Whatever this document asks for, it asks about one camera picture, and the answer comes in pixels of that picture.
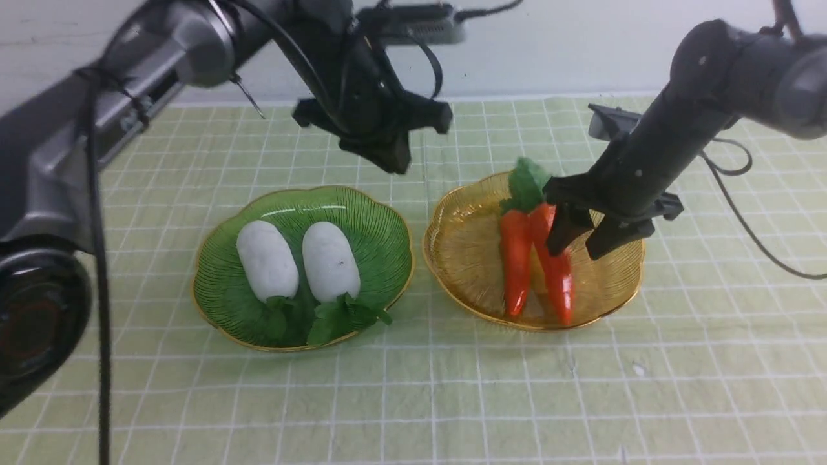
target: orange carrot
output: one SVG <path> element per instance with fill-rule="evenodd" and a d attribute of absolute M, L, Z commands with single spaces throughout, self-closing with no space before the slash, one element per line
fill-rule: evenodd
<path fill-rule="evenodd" d="M 571 276 L 571 253 L 566 249 L 559 256 L 548 252 L 546 241 L 552 231 L 555 208 L 541 203 L 530 214 L 529 223 L 534 250 L 540 259 L 545 275 L 548 298 L 557 310 L 557 317 L 563 326 L 571 324 L 571 312 L 574 308 L 574 280 Z"/>
<path fill-rule="evenodd" d="M 528 215 L 509 210 L 500 218 L 500 254 L 505 277 L 505 312 L 511 318 L 523 312 L 531 288 L 531 237 Z"/>

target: fake vegetable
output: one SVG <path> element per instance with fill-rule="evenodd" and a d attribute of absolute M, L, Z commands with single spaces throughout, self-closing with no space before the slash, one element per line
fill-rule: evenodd
<path fill-rule="evenodd" d="M 248 223 L 236 239 L 238 257 L 250 287 L 263 303 L 272 297 L 292 299 L 299 290 L 299 269 L 281 232 L 266 221 Z"/>
<path fill-rule="evenodd" d="M 319 302 L 307 344 L 323 345 L 381 320 L 393 322 L 383 309 L 359 300 L 361 278 L 350 243 L 339 227 L 319 222 L 302 240 L 304 271 L 313 297 Z"/>
<path fill-rule="evenodd" d="M 531 287 L 531 237 L 528 215 L 509 209 L 500 219 L 500 254 L 505 278 L 505 313 L 519 317 Z"/>
<path fill-rule="evenodd" d="M 552 306 L 557 312 L 557 317 L 562 325 L 571 324 L 571 312 L 574 308 L 574 280 L 571 275 L 571 253 L 565 250 L 560 256 L 551 256 L 548 253 L 546 240 L 548 234 L 552 229 L 552 222 L 554 220 L 555 208 L 553 205 L 546 203 L 543 195 L 543 186 L 549 179 L 543 169 L 528 158 L 521 157 L 517 159 L 517 165 L 509 175 L 509 192 L 511 198 L 503 201 L 501 207 L 503 209 L 503 217 L 500 220 L 501 229 L 508 225 L 507 235 L 502 233 L 503 240 L 508 237 L 508 242 L 512 243 L 510 251 L 513 251 L 515 256 L 520 259 L 524 258 L 526 266 L 529 264 L 531 246 L 533 245 L 536 251 L 541 266 L 543 268 L 544 281 L 548 297 L 551 300 Z M 523 230 L 522 226 L 518 226 L 514 220 L 506 221 L 507 215 L 512 215 L 512 211 L 517 211 L 526 216 L 527 225 Z M 516 240 L 512 237 L 517 237 L 518 234 L 523 234 L 523 241 L 519 252 L 513 244 Z M 530 288 L 530 275 L 528 279 L 523 278 L 523 265 L 518 264 L 518 259 L 511 256 L 504 255 L 504 273 L 506 283 L 506 312 L 509 316 L 519 316 L 523 310 L 524 302 L 520 304 L 519 299 L 514 298 L 514 295 L 527 294 Z"/>
<path fill-rule="evenodd" d="M 566 249 L 559 256 L 548 252 L 546 240 L 552 231 L 555 208 L 545 202 L 539 204 L 528 216 L 531 224 L 531 237 L 534 250 L 540 259 L 545 275 L 546 290 L 552 306 L 557 310 L 560 324 L 571 324 L 571 311 L 574 307 L 574 280 L 571 277 L 571 251 Z"/>
<path fill-rule="evenodd" d="M 319 302 L 336 301 L 349 294 L 359 296 L 361 281 L 356 258 L 344 232 L 333 223 L 314 223 L 302 240 L 304 272 L 313 297 Z"/>

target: amber glass plate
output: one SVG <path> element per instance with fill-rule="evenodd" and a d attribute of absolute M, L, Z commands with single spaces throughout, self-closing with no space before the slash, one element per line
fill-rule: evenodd
<path fill-rule="evenodd" d="M 631 242 L 592 261 L 588 235 L 571 245 L 575 308 L 570 326 L 558 323 L 549 304 L 543 271 L 533 256 L 532 287 L 523 315 L 504 314 L 500 260 L 500 200 L 509 197 L 508 174 L 499 173 L 446 194 L 434 210 L 423 238 L 423 254 L 445 291 L 463 308 L 494 323 L 528 331 L 578 328 L 627 304 L 643 280 L 643 241 Z M 592 213 L 595 224 L 602 215 Z"/>

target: white wall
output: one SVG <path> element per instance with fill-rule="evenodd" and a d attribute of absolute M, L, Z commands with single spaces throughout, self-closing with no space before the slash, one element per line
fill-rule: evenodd
<path fill-rule="evenodd" d="M 112 29 L 140 0 L 4 0 L 0 12 L 0 112 L 94 58 Z M 505 0 L 456 0 L 486 7 Z M 372 4 L 356 0 L 357 6 Z M 827 32 L 827 2 L 796 0 L 805 31 Z M 519 10 L 468 23 L 465 44 L 438 47 L 452 98 L 660 89 L 672 54 L 697 23 L 722 17 L 756 30 L 772 22 L 771 0 L 525 0 Z M 410 89 L 433 85 L 415 49 L 391 58 Z M 241 76 L 260 101 L 307 93 L 278 47 Z M 234 87 L 188 91 L 185 101 L 243 101 Z"/>

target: green grid mat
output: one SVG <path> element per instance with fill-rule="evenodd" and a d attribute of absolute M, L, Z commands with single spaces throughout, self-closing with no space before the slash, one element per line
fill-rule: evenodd
<path fill-rule="evenodd" d="M 167 110 L 103 174 L 115 463 L 827 463 L 827 285 L 772 266 L 701 161 L 674 188 L 686 211 L 648 240 L 641 293 L 582 330 L 474 319 L 421 259 L 392 326 L 324 351 L 241 348 L 193 306 L 200 241 L 262 194 L 354 186 L 405 216 L 421 256 L 448 190 L 517 156 L 587 170 L 605 143 L 586 135 L 586 105 L 649 102 L 459 103 L 450 134 L 412 135 L 410 172 L 393 178 L 289 108 Z M 827 270 L 827 143 L 749 122 L 724 135 L 756 156 L 726 180 L 748 221 L 782 259 Z M 743 164 L 735 147 L 709 153 Z M 96 463 L 96 336 L 0 422 L 0 463 Z"/>

